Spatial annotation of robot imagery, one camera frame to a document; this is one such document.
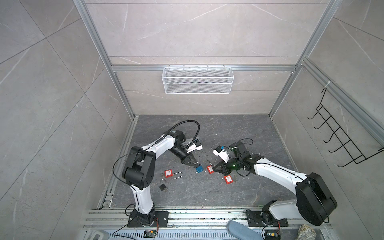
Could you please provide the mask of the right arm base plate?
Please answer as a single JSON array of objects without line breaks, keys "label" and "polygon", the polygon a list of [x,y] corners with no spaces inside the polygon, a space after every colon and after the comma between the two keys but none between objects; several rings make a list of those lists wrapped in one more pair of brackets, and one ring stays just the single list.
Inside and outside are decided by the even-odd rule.
[{"label": "right arm base plate", "polygon": [[288,227],[288,221],[286,219],[276,220],[273,217],[269,217],[266,213],[262,211],[245,211],[246,218],[248,221],[249,227]]}]

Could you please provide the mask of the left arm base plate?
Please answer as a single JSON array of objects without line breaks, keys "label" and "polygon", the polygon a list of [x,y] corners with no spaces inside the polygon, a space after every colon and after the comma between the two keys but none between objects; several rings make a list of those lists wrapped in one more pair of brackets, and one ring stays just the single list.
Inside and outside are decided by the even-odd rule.
[{"label": "left arm base plate", "polygon": [[130,213],[128,228],[157,226],[166,228],[168,226],[168,221],[169,212],[167,211],[151,211],[148,215],[133,211]]}]

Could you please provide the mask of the blue padlock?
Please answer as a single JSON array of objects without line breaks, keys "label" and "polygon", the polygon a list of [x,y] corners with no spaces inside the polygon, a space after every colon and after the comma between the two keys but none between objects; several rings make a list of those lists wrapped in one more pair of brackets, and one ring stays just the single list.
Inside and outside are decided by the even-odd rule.
[{"label": "blue padlock", "polygon": [[198,166],[198,167],[196,168],[196,172],[197,172],[197,173],[201,173],[203,170],[204,170],[204,168],[203,168],[202,166]]}]

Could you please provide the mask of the red padlock long shackle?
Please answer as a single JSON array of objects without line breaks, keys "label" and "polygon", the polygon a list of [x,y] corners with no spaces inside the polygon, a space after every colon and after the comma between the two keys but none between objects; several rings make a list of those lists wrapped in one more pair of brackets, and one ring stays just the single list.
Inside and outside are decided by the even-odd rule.
[{"label": "red padlock long shackle", "polygon": [[174,180],[176,180],[176,179],[180,179],[180,178],[182,178],[183,177],[183,173],[182,172],[173,172],[173,170],[172,169],[169,169],[169,170],[166,170],[165,172],[164,172],[164,175],[165,175],[165,178],[171,178],[171,177],[173,177],[173,179]]}]

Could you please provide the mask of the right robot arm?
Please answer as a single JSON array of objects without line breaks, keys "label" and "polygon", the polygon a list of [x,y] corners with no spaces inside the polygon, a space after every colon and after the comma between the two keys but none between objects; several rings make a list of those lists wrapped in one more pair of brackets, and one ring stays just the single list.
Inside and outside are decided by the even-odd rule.
[{"label": "right robot arm", "polygon": [[249,174],[268,178],[295,194],[294,199],[273,200],[262,208],[261,218],[265,225],[274,225],[284,219],[304,219],[314,226],[320,226],[330,221],[330,214],[338,206],[320,175],[295,172],[262,155],[252,155],[242,140],[228,147],[217,146],[213,153],[221,161],[212,170],[223,174],[228,183],[232,179],[231,172],[243,169]]}]

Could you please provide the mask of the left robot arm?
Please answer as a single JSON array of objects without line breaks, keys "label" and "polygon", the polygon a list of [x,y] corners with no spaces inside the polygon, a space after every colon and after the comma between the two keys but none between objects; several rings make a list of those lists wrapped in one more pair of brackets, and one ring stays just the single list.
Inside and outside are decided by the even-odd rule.
[{"label": "left robot arm", "polygon": [[[175,128],[186,123],[195,123],[197,131],[191,140],[186,140],[185,134]],[[134,146],[124,156],[126,163],[122,171],[121,182],[130,186],[134,198],[135,207],[131,214],[133,220],[139,221],[144,227],[149,227],[153,222],[159,222],[156,218],[155,205],[151,197],[150,184],[155,175],[156,159],[166,151],[170,151],[181,160],[181,164],[200,168],[201,165],[195,159],[193,151],[203,148],[198,134],[200,123],[195,120],[181,121],[165,131],[154,142],[143,147]]]}]

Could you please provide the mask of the small black padlock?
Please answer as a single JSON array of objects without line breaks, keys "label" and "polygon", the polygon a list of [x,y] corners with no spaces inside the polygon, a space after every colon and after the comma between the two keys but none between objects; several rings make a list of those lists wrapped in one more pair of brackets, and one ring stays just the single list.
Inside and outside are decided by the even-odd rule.
[{"label": "small black padlock", "polygon": [[161,184],[159,185],[159,188],[161,191],[168,191],[168,187],[166,186],[167,181],[165,179],[161,180]]}]

